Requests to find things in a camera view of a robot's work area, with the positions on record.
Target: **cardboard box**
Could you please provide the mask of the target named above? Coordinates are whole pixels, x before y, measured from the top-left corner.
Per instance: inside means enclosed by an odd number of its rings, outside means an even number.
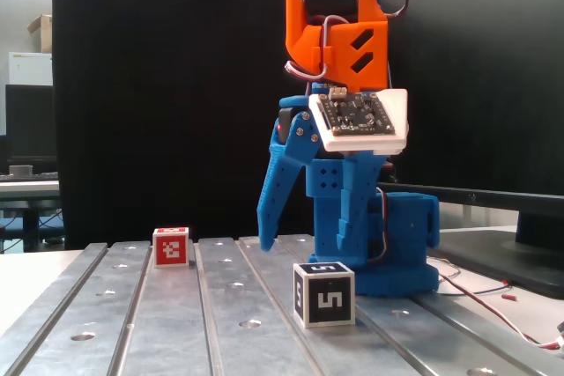
[[[29,26],[27,26],[27,31],[29,31],[30,34],[34,33],[38,29],[41,29],[42,53],[53,52],[52,23],[53,17],[51,15],[40,15],[34,19]]]

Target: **metal slotted table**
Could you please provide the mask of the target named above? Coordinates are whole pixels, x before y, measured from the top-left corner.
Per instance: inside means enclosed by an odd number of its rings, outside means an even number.
[[[356,298],[356,325],[303,329],[308,235],[190,242],[154,269],[148,242],[92,244],[0,337],[6,375],[562,375],[561,361],[449,299]]]

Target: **red cube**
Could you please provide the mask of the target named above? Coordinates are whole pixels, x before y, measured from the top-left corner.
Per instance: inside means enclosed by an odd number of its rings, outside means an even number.
[[[157,228],[152,233],[155,268],[188,266],[188,228]]]

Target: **white cube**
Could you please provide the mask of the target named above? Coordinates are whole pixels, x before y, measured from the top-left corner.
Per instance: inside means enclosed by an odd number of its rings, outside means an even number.
[[[304,328],[354,325],[354,272],[341,262],[295,263],[293,312]]]

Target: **white desk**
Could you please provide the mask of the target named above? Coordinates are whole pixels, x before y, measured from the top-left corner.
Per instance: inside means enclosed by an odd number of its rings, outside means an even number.
[[[447,229],[442,232],[479,231],[484,229],[514,232],[516,226]],[[429,261],[429,263],[435,266],[444,275],[454,273],[453,269],[446,264],[437,261]],[[466,269],[462,270],[462,274],[458,276],[455,281],[470,291],[483,291],[501,285],[500,281],[481,276]],[[443,282],[439,288],[439,292],[458,292],[458,290],[448,282]],[[517,301],[503,299],[501,294],[504,293],[515,295]],[[510,290],[480,295],[480,297],[505,314],[506,317],[513,321],[524,333],[532,336],[541,343],[554,341],[558,336],[556,327],[564,321],[564,300],[562,299],[549,299],[516,287]],[[507,327],[499,318],[473,299],[469,299],[468,297],[451,298],[461,306],[466,307],[489,321],[495,321],[495,323],[500,326]]]
[[[59,181],[0,182],[0,201],[41,200],[59,196]]]
[[[76,250],[0,254],[0,335],[80,253]]]
[[[515,230],[515,227],[488,229],[511,231]],[[3,299],[0,302],[0,335],[79,254],[80,251],[61,251],[0,255],[0,287],[3,293]],[[441,273],[447,275],[453,273],[452,268],[447,265],[435,261],[430,263],[436,266]],[[456,278],[456,282],[471,291],[482,291],[500,285],[499,281],[494,281],[465,269]],[[444,282],[441,284],[440,292],[456,292],[456,289]],[[501,294],[505,292],[516,295],[517,302],[502,299]],[[504,313],[523,332],[542,343],[554,341],[558,335],[556,327],[564,321],[564,300],[548,299],[520,288],[494,292],[481,297]],[[452,297],[452,300],[487,320],[507,328],[499,318],[472,299]],[[562,352],[553,354],[558,354],[564,358]]]

